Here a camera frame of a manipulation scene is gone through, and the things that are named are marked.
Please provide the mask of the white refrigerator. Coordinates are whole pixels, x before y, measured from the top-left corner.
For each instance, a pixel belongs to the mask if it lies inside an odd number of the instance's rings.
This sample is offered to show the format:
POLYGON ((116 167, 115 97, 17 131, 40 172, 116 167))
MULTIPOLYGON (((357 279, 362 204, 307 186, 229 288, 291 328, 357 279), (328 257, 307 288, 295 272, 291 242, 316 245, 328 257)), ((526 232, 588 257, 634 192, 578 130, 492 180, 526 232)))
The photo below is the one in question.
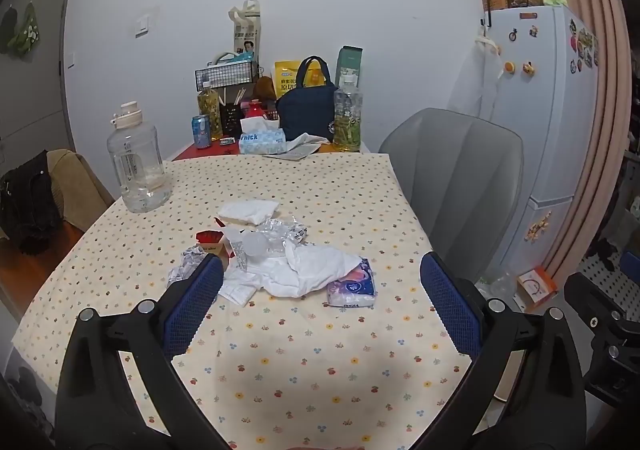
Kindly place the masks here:
POLYGON ((486 36, 503 74, 491 118, 521 137, 521 194, 495 265, 514 276, 541 265, 576 196, 592 131, 598 40, 564 6, 493 11, 486 36))

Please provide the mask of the yellow drink bottle left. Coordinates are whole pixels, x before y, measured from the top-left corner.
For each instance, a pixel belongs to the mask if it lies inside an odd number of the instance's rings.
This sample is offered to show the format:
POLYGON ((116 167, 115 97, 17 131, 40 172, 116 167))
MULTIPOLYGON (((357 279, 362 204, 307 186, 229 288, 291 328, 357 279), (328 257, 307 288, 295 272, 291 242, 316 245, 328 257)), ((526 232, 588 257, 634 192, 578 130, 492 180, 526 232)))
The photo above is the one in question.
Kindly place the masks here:
POLYGON ((198 108, 201 114, 206 115, 209 119, 210 140, 221 139, 224 132, 221 125, 219 97, 208 80, 203 83, 203 88, 198 93, 198 108))

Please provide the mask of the white paper cloth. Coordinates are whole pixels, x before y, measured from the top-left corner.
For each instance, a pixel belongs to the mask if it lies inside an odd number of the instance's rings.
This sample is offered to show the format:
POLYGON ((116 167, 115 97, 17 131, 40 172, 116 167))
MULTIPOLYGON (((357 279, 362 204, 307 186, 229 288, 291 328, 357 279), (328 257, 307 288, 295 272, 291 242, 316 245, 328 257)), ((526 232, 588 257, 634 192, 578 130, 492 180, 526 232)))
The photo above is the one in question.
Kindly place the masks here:
POLYGON ((258 291, 275 298, 302 298, 323 290, 360 264, 361 257, 329 245, 288 244, 285 255, 272 256, 243 270, 232 262, 219 294, 245 306, 258 291))

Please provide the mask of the red white paper box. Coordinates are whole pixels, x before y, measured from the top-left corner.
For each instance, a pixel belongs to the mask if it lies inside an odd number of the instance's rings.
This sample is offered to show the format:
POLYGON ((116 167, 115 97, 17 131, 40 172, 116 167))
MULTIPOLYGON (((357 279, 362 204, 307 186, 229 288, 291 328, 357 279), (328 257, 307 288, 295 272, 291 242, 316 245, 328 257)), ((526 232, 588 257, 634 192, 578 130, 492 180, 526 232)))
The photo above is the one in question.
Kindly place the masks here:
POLYGON ((203 251, 216 255, 222 262, 228 264, 235 259, 235 251, 224 233, 226 224, 217 216, 214 217, 214 222, 215 228, 195 233, 195 239, 203 251))

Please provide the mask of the white tissue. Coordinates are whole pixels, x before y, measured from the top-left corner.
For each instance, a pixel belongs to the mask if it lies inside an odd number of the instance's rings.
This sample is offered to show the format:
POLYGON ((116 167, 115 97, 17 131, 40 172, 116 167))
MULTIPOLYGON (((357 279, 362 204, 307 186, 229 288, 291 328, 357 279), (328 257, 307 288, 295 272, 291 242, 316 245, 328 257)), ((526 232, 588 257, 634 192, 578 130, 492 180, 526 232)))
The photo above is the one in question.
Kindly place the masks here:
POLYGON ((278 207, 279 203, 271 200, 231 201, 224 203, 218 210, 218 216, 232 222, 259 226, 273 218, 278 207))

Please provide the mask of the blue soda can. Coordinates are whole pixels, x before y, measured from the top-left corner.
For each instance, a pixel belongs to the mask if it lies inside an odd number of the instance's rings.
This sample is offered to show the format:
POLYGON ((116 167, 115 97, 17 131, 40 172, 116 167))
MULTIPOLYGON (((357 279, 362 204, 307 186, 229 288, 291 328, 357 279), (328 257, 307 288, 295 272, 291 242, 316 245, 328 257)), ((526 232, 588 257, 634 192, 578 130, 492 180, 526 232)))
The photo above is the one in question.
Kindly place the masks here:
POLYGON ((212 144, 209 117, 206 114, 194 116, 191 121, 193 143, 198 150, 207 149, 212 144))

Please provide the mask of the printed receipt paper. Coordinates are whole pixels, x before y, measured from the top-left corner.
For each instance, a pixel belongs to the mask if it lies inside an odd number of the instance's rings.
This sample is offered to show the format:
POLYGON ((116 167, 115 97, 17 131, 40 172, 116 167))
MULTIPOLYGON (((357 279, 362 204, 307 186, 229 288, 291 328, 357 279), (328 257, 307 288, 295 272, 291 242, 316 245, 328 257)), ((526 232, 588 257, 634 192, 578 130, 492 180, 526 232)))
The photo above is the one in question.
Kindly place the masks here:
POLYGON ((171 286, 176 282, 186 280, 190 277, 206 256, 207 253, 201 248, 200 244, 195 244, 187 248, 181 254, 180 262, 169 270, 167 286, 171 286))

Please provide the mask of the green hanging cloth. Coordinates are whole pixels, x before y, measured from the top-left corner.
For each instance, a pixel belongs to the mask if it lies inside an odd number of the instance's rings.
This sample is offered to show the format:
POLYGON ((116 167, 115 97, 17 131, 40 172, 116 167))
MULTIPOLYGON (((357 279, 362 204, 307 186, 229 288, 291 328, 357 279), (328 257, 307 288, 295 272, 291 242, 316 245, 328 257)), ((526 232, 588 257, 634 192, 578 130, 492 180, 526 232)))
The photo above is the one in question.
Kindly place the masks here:
POLYGON ((6 41, 6 48, 15 57, 23 58, 32 52, 39 41, 40 29, 35 6, 29 2, 25 7, 23 22, 20 26, 14 26, 6 41))

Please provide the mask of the black pen holder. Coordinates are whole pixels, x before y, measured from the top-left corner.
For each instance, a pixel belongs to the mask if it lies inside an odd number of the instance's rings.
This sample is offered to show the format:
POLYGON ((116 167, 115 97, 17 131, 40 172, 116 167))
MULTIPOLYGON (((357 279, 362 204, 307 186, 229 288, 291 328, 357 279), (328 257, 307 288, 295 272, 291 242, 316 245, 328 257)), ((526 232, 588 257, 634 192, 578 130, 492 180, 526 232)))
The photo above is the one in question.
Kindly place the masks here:
POLYGON ((242 134, 241 120, 244 118, 241 105, 233 101, 221 101, 218 106, 224 136, 239 139, 242 134))

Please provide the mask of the white tote bag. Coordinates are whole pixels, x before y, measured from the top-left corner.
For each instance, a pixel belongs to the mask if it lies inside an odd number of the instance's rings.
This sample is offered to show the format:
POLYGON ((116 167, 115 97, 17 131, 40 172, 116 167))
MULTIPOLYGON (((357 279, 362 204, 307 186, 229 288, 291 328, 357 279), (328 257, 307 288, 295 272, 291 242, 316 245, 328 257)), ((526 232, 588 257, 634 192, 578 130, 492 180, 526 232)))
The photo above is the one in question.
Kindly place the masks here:
POLYGON ((233 51, 259 57, 262 10, 259 0, 244 0, 241 8, 232 7, 228 16, 233 23, 233 51))

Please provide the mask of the pink blue tissue pack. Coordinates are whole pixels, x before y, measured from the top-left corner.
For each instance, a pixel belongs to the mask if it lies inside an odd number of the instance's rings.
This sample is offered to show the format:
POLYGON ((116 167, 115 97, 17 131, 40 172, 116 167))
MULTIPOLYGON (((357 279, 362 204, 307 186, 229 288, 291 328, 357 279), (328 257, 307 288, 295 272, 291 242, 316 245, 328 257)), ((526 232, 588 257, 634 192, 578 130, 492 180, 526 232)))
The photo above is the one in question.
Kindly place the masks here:
POLYGON ((326 288, 326 301, 330 307, 363 308, 372 307, 376 300, 374 272, 366 258, 326 288))

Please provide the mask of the white mesh hanging bag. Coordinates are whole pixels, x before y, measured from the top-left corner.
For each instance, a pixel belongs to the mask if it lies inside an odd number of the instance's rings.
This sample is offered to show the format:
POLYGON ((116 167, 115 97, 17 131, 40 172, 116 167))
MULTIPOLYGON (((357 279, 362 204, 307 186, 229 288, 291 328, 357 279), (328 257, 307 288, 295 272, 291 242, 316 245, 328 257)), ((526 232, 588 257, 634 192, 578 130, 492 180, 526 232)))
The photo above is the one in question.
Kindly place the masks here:
POLYGON ((448 109, 476 118, 491 118, 503 74, 500 47, 479 35, 462 63, 448 109))

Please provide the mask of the grey upholstered chair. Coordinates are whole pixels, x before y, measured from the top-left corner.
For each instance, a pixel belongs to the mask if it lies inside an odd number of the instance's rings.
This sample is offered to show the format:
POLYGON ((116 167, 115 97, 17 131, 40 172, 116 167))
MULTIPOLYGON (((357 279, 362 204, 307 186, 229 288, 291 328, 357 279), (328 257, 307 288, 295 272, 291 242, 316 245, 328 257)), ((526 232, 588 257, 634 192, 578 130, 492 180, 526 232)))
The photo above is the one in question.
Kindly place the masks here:
POLYGON ((397 126, 380 151, 452 275, 480 280, 518 205, 521 137, 474 116, 427 108, 397 126))

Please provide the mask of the large clear water jug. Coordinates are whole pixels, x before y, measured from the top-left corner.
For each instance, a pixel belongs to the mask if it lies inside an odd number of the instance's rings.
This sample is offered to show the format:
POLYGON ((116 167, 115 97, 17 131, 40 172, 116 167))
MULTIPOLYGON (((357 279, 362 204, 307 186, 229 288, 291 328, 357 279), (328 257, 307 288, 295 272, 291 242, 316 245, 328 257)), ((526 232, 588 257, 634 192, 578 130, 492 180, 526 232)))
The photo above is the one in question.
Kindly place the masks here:
POLYGON ((122 200, 133 213, 155 210, 171 196, 171 180, 160 155, 156 127, 143 119, 137 101, 123 103, 112 125, 107 150, 122 200))

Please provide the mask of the clear tea bottle right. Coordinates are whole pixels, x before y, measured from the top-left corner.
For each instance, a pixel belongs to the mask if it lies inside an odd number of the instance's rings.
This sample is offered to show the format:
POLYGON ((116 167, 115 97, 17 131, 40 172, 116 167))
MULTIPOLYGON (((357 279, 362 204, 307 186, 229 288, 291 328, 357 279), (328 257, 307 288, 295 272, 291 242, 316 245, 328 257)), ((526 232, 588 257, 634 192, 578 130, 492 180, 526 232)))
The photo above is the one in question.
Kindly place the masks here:
POLYGON ((333 144, 337 150, 360 150, 362 102, 358 75, 347 73, 342 76, 340 86, 334 92, 333 144))

